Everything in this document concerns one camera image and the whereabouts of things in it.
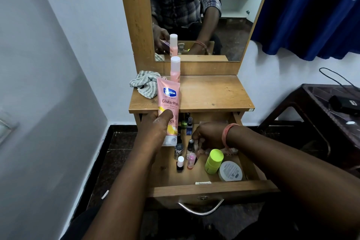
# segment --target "neon green bottle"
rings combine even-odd
[[[208,174],[215,174],[219,169],[223,159],[223,152],[221,152],[219,149],[212,149],[205,163],[205,171]]]

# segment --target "cable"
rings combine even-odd
[[[344,87],[339,81],[336,81],[334,78],[331,78],[330,76],[328,76],[328,75],[326,75],[325,73],[323,73],[323,72],[321,71],[322,69],[327,69],[327,70],[329,70],[329,71],[331,71],[331,72],[339,75],[341,78],[343,78],[343,79],[344,79],[345,81],[347,81],[349,84],[351,84],[352,87],[353,87],[357,92],[360,92],[360,88],[358,88],[357,86],[353,85],[348,79],[346,79],[345,77],[343,77],[343,76],[340,75],[339,73],[337,73],[337,72],[335,72],[335,71],[333,71],[333,70],[331,70],[331,69],[328,69],[327,67],[321,67],[321,68],[319,68],[319,71],[320,71],[321,74],[325,75],[325,76],[328,77],[329,79],[332,79],[334,82],[338,83],[343,89],[345,89],[345,90],[346,90],[347,92],[349,92],[351,95],[353,95],[354,97],[360,99],[360,97],[359,97],[358,95],[355,95],[354,93],[352,93],[350,90],[348,90],[346,87]]]

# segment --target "open drawer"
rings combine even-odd
[[[193,117],[193,131],[200,122],[228,121],[241,124],[238,112],[202,112],[191,113]],[[186,147],[191,136],[186,136],[182,130],[181,139],[184,144],[182,156],[186,154]],[[184,171],[176,172],[176,160],[173,147],[162,147],[155,158],[149,175],[149,193],[146,209],[158,208],[186,208],[203,205],[216,205],[224,201],[227,204],[236,204],[244,201],[256,201],[257,197],[279,191],[278,188],[242,153],[224,156],[224,161],[237,163],[243,172],[241,181],[222,182],[218,173],[208,174],[205,169],[207,155],[201,154],[192,170],[187,169],[187,160],[184,162]],[[211,184],[195,184],[196,182],[211,182]]]

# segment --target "wall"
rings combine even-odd
[[[280,49],[277,55],[267,55],[261,50],[260,44],[250,41],[238,77],[255,110],[246,112],[242,123],[247,126],[259,125],[290,92],[303,83],[336,84],[319,72],[321,67],[330,68],[360,86],[358,54],[348,53],[343,60],[317,57],[308,62],[286,49]],[[345,84],[339,76],[331,72],[328,75]],[[290,112],[281,119],[296,118],[298,116]]]
[[[0,0],[0,239],[57,239],[107,120],[47,0]]]
[[[106,117],[135,124],[128,113],[137,75],[122,0],[49,0]]]

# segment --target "metal handle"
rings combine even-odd
[[[185,210],[187,211],[188,213],[192,213],[192,214],[195,214],[195,215],[200,215],[200,216],[205,216],[205,215],[209,215],[211,213],[213,213],[214,211],[216,211],[216,209],[220,206],[220,204],[224,201],[224,199],[221,199],[220,202],[213,208],[211,209],[210,211],[206,211],[204,213],[199,213],[197,211],[193,211],[191,209],[189,209],[188,207],[186,207],[184,204],[178,202],[178,204]]]

